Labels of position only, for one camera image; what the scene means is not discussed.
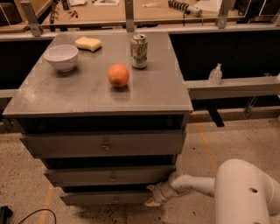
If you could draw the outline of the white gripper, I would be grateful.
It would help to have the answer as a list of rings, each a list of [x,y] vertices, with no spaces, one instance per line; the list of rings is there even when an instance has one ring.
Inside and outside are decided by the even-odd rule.
[[[147,207],[160,207],[172,198],[172,189],[167,182],[160,182],[156,185],[146,187],[153,193],[153,198],[149,198],[144,204]]]

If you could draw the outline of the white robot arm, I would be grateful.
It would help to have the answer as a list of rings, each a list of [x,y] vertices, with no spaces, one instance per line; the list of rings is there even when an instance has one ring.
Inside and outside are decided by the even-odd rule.
[[[172,173],[165,182],[147,187],[147,207],[159,207],[190,192],[214,198],[215,224],[270,224],[280,214],[280,183],[253,164],[230,159],[214,178]]]

